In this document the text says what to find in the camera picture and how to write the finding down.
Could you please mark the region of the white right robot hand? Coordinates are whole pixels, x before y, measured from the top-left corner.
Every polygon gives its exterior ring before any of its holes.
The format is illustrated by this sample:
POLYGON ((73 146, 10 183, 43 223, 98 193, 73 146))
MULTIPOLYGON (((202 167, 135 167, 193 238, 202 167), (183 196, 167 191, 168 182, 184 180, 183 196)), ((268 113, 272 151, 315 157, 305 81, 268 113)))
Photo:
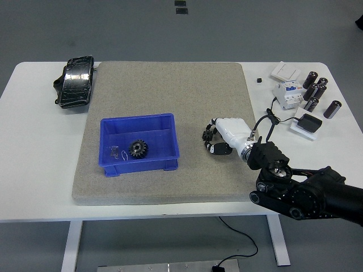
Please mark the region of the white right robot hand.
POLYGON ((205 147, 213 155, 229 155, 236 149, 242 160, 247 160, 255 141, 255 132, 241 118, 213 118, 202 134, 205 147), (213 136, 220 134, 224 142, 214 143, 213 136))

